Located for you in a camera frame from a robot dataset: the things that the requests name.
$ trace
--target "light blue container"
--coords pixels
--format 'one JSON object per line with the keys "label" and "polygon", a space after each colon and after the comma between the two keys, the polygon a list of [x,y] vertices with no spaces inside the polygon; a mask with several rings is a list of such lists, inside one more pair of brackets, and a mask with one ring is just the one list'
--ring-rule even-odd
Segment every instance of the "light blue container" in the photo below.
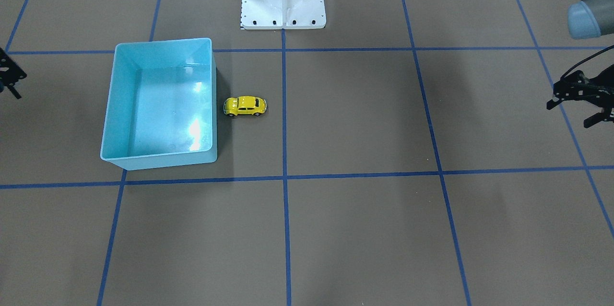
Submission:
{"label": "light blue container", "polygon": [[215,76],[207,38],[117,45],[101,159],[126,170],[214,162]]}

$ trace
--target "blue plastic bin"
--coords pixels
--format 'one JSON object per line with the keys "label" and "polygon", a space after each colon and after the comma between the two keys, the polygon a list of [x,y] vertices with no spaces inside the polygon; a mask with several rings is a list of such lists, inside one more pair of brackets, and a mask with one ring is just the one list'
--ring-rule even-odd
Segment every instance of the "blue plastic bin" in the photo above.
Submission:
{"label": "blue plastic bin", "polygon": [[117,45],[101,159],[127,170],[214,162],[215,77],[207,38]]}

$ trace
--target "black cable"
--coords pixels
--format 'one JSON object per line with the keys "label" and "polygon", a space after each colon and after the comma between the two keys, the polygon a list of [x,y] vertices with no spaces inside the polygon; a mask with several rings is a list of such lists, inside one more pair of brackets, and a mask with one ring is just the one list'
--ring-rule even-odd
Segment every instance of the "black cable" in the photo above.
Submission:
{"label": "black cable", "polygon": [[614,45],[609,46],[609,47],[606,47],[606,48],[604,48],[604,49],[600,50],[599,52],[594,53],[592,56],[590,56],[590,57],[588,57],[588,58],[586,58],[586,59],[582,60],[581,62],[577,63],[576,65],[572,66],[572,67],[571,67],[569,70],[567,70],[567,71],[566,71],[566,72],[563,74],[563,76],[561,76],[561,78],[562,78],[562,77],[565,77],[566,75],[568,75],[570,72],[572,72],[572,71],[573,71],[575,68],[577,68],[578,66],[582,65],[583,63],[586,63],[586,61],[589,61],[590,59],[593,59],[593,58],[594,58],[594,57],[596,57],[597,55],[600,55],[601,53],[605,53],[605,52],[607,52],[608,50],[610,50],[610,49],[612,49],[612,48],[614,48]]}

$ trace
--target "blue joint cap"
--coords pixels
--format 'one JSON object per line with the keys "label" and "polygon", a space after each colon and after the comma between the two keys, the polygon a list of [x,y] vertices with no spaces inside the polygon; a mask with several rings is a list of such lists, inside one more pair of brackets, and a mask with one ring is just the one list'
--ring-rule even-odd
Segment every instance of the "blue joint cap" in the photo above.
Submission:
{"label": "blue joint cap", "polygon": [[567,26],[569,27],[569,34],[574,39],[589,39],[601,36],[601,29],[595,16],[583,1],[572,4],[567,10]]}

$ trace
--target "toy car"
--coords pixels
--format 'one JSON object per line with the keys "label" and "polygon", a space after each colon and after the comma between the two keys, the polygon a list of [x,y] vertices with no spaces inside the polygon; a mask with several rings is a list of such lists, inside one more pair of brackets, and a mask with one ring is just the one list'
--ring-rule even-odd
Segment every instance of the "toy car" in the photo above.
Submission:
{"label": "toy car", "polygon": [[239,115],[259,116],[267,111],[267,101],[256,96],[229,97],[224,102],[224,114],[229,117]]}

